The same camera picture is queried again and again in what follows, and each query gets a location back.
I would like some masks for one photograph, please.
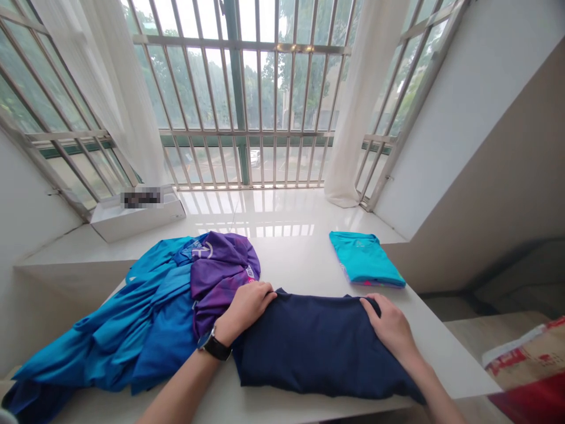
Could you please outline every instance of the purple jersey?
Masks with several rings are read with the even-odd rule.
[[[210,231],[202,247],[192,250],[190,285],[194,334],[200,338],[230,306],[235,291],[261,273],[255,249],[244,236]]]

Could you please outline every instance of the white car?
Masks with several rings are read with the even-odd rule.
[[[251,150],[250,155],[251,155],[251,167],[259,168],[261,166],[261,151]]]

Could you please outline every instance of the cardboard box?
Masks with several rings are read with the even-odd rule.
[[[158,207],[124,209],[117,194],[97,204],[90,225],[107,243],[135,236],[153,228],[182,220],[187,213],[171,185],[161,187],[163,202]]]

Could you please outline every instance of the black watch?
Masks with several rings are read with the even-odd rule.
[[[220,343],[215,337],[216,325],[211,331],[200,337],[198,341],[198,350],[206,350],[210,355],[214,356],[220,361],[226,361],[231,355],[231,347],[226,347]]]

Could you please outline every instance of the sheer curtain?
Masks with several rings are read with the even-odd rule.
[[[145,184],[166,184],[157,119],[120,1],[33,3],[80,90],[129,164]]]
[[[365,0],[335,128],[324,193],[341,206],[359,204],[355,190],[363,136],[400,40],[408,0]]]

